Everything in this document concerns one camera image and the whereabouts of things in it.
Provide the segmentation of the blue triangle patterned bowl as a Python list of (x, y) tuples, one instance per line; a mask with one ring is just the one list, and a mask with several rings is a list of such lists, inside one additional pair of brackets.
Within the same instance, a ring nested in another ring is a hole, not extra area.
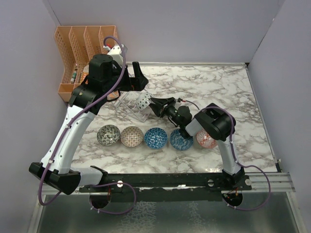
[(152, 149), (161, 149), (168, 142), (167, 133), (159, 127), (150, 128), (144, 135), (145, 144)]

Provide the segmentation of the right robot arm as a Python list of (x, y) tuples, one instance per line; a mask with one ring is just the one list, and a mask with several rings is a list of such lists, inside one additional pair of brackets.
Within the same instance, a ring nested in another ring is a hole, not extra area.
[(229, 190), (234, 190), (241, 184), (244, 176), (243, 167), (237, 162), (234, 132), (236, 121), (234, 117), (218, 105), (211, 103), (194, 116), (189, 107), (175, 107), (176, 99), (151, 98), (150, 107), (157, 117), (167, 116), (183, 138), (195, 136), (205, 130), (216, 140), (223, 162), (223, 184)]

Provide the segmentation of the red patterned bowl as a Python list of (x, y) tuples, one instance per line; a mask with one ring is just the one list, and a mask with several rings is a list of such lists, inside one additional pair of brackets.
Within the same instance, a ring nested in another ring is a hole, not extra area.
[(204, 129), (196, 134), (196, 140), (200, 146), (207, 149), (212, 149), (217, 146), (217, 142)]

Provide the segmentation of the white diamond patterned bowl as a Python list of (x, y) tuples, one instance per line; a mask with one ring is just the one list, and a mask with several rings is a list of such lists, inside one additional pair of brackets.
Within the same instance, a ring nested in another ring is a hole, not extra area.
[(145, 92), (139, 95), (136, 100), (136, 107), (142, 111), (146, 109), (151, 103), (152, 94)]

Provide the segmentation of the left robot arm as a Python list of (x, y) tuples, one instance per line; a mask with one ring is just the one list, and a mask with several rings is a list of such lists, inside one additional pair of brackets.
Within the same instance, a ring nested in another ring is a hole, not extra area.
[(96, 54), (89, 62), (89, 73), (72, 91), (64, 122), (52, 146), (40, 162), (30, 164), (29, 172), (58, 191), (70, 195), (79, 186), (91, 185), (100, 192), (106, 189), (104, 171), (89, 167), (71, 167), (83, 134), (114, 91), (142, 91), (148, 79), (139, 63), (132, 63), (134, 76), (130, 77), (127, 66), (120, 66), (112, 56)]

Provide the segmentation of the blue floral patterned bowl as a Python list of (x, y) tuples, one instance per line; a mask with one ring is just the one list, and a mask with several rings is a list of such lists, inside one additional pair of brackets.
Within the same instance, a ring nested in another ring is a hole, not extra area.
[(183, 138), (176, 129), (170, 134), (170, 144), (177, 150), (188, 150), (193, 145), (193, 137)]

